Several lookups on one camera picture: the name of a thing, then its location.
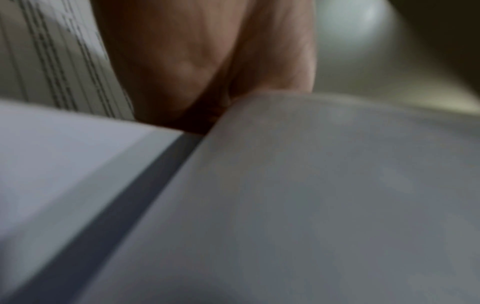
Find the paper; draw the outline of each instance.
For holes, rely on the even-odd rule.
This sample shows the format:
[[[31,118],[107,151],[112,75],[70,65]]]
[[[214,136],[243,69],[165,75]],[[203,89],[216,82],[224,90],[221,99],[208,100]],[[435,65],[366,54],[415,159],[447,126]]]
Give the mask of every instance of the paper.
[[[0,97],[134,119],[88,0],[0,0]]]

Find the hand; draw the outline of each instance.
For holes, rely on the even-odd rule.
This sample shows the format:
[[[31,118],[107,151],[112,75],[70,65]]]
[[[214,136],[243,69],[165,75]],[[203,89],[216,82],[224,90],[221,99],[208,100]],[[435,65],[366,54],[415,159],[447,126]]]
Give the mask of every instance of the hand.
[[[92,0],[142,122],[205,133],[238,97],[310,92],[313,0]]]

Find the skin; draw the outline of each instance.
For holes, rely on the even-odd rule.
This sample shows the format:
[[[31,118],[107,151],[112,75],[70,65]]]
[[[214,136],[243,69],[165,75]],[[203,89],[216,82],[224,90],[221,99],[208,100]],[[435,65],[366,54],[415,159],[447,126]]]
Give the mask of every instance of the skin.
[[[142,122],[205,133],[239,97],[311,92],[313,0],[92,0]]]

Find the book page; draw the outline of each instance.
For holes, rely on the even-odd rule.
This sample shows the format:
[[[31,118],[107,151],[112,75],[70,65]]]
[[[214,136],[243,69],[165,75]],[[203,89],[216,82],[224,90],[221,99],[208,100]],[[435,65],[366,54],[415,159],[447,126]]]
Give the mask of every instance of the book page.
[[[0,97],[134,120],[88,0],[0,0]]]

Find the gray surface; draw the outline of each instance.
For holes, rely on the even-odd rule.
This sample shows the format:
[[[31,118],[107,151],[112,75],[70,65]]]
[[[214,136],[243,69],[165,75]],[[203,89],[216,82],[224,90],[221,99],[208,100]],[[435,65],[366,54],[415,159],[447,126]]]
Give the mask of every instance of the gray surface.
[[[477,303],[480,125],[239,102],[78,303]]]

